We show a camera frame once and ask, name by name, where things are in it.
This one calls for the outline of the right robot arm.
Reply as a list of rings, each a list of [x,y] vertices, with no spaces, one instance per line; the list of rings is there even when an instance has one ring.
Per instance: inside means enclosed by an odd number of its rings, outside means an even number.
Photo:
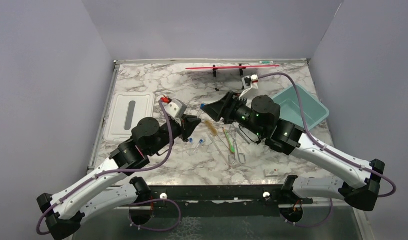
[[[280,190],[284,202],[329,198],[343,200],[358,210],[374,210],[385,170],[383,161],[367,161],[329,148],[302,127],[281,119],[281,106],[267,95],[255,97],[248,107],[246,99],[230,91],[221,100],[201,109],[216,122],[238,123],[277,153],[308,161],[334,175],[331,178],[289,177]]]

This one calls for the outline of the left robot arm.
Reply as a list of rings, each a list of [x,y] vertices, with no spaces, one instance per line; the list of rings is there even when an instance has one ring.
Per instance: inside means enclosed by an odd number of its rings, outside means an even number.
[[[160,125],[153,117],[140,120],[131,137],[121,143],[94,171],[69,188],[56,194],[43,193],[36,201],[42,211],[39,222],[45,222],[55,240],[64,240],[93,217],[129,204],[149,205],[151,189],[142,177],[133,177],[127,184],[107,190],[136,172],[146,170],[149,158],[164,147],[173,147],[174,140],[188,141],[202,120],[183,115],[180,123],[169,119]]]

